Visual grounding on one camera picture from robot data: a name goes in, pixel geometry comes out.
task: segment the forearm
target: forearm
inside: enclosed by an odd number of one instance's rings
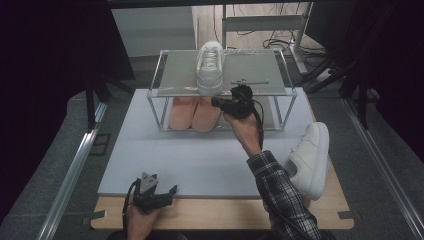
[[[316,218],[304,206],[303,198],[290,182],[284,168],[270,151],[264,151],[247,161],[256,179],[256,185],[262,198],[272,204],[269,209],[270,221],[274,232],[280,237],[297,239],[300,235],[287,224],[280,215],[294,223],[313,239],[320,239]]]

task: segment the clear display stand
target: clear display stand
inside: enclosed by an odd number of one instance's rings
[[[147,98],[161,131],[174,131],[169,128],[174,97],[200,97],[196,81],[198,52],[163,50],[160,53]],[[284,130],[297,92],[281,49],[226,49],[224,53],[223,91],[219,96],[231,98],[231,88],[249,85],[253,99],[263,107],[264,130]],[[279,97],[282,96],[291,98],[288,106],[280,106]],[[214,130],[229,129],[231,127],[221,116]]]

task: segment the gray carpet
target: gray carpet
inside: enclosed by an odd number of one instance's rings
[[[138,66],[138,60],[133,60],[134,66]],[[288,57],[287,62],[294,82],[300,81],[293,59]],[[134,88],[148,87],[153,71],[137,67],[134,70],[137,80],[124,83]],[[355,216],[353,229],[331,232],[341,240],[413,239],[412,231],[338,97],[339,85],[340,82],[335,82],[309,94],[317,121],[328,126],[329,154]],[[112,232],[93,230],[86,221],[94,210],[97,188],[131,101],[128,93],[108,86],[112,99],[107,103],[98,144],[91,149],[54,239],[106,239]],[[34,239],[37,236],[86,131],[85,114],[85,95],[81,93],[69,101],[68,116],[39,169],[0,227],[0,239]],[[422,162],[384,122],[373,104],[368,105],[368,123],[393,172],[424,215]],[[191,235],[191,239],[205,239],[206,236],[208,239],[247,239],[246,234],[237,232],[188,232],[187,235]],[[168,238],[158,235],[158,239]]]

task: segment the white sneaker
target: white sneaker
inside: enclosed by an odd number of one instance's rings
[[[289,164],[295,165],[291,170],[290,167],[287,169],[290,180],[304,197],[311,200],[318,200],[324,191],[330,167],[328,147],[327,126],[315,122],[307,127],[306,135],[289,156]]]
[[[216,96],[222,91],[224,50],[217,41],[203,45],[197,56],[197,88],[200,95]]]

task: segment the wooden floor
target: wooden floor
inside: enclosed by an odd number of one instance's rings
[[[226,6],[226,16],[269,16],[269,15],[294,15],[302,14],[308,3],[273,3],[273,4],[234,4]],[[200,48],[204,43],[210,40],[218,40],[222,42],[222,16],[223,6],[196,6],[193,7],[194,16],[198,20],[198,40],[197,46]],[[292,33],[286,31],[271,31],[253,32],[245,34],[246,32],[229,32],[227,33],[227,46],[228,48],[251,48],[261,49],[264,48],[263,42],[270,39],[284,40],[290,42]],[[301,46],[308,48],[322,48],[317,42],[308,36],[304,35],[302,38]],[[283,44],[281,48],[286,48],[287,45]]]

